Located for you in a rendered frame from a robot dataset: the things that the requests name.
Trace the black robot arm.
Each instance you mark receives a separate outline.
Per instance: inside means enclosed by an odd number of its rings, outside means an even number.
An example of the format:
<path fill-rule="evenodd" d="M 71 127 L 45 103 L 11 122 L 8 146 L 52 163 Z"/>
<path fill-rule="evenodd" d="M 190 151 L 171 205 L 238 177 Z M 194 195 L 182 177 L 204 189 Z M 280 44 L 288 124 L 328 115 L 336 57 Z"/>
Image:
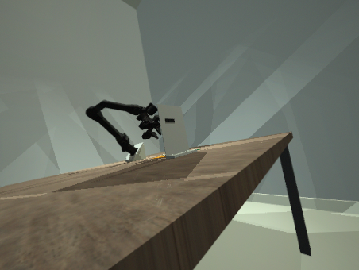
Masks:
<path fill-rule="evenodd" d="M 118 102 L 102 100 L 99 104 L 90 106 L 86 109 L 85 114 L 92 120 L 99 122 L 106 130 L 110 132 L 110 134 L 116 139 L 117 143 L 121 146 L 122 152 L 127 151 L 131 156 L 133 156 L 138 148 L 135 148 L 129 143 L 129 138 L 125 135 L 125 133 L 119 133 L 111 125 L 111 123 L 104 118 L 101 110 L 105 107 L 115 110 L 123 110 L 130 114 L 138 115 L 136 119 L 138 121 L 141 120 L 139 127 L 142 130 L 147 129 L 148 125 L 152 124 L 152 122 L 147 119 L 147 117 L 149 117 L 149 115 L 154 115 L 157 112 L 157 108 L 152 103 L 149 103 L 146 107 L 143 107 L 137 104 L 126 105 Z"/>

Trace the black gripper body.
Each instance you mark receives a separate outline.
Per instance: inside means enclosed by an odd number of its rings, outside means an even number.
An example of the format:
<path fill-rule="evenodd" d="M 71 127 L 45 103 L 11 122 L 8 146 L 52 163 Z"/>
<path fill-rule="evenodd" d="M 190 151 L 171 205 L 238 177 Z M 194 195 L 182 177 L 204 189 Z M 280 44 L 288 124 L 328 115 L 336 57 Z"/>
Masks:
<path fill-rule="evenodd" d="M 149 138 L 151 137 L 151 136 L 147 136 L 146 134 L 147 134 L 148 132 L 152 132 L 152 130 L 153 130 L 153 127 L 152 127 L 153 123 L 159 123 L 159 121 L 160 121 L 159 115 L 155 115 L 153 118 L 147 117 L 147 119 L 149 119 L 149 120 L 152 122 L 152 124 L 149 124 L 148 127 L 147 127 L 148 130 L 143 133 L 143 135 L 142 135 L 142 138 L 143 138 L 143 139 L 149 139 Z"/>

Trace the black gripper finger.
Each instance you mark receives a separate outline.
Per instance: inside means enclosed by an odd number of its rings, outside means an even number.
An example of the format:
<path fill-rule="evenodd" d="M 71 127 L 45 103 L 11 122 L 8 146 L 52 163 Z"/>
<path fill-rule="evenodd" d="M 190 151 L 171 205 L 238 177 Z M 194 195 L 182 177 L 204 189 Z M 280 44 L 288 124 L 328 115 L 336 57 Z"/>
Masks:
<path fill-rule="evenodd" d="M 153 123 L 152 127 L 161 135 L 160 123 Z"/>
<path fill-rule="evenodd" d="M 156 135 L 156 132 L 148 132 L 146 135 L 147 135 L 147 136 L 153 136 L 153 137 L 155 137 L 156 139 L 159 139 L 158 136 Z"/>

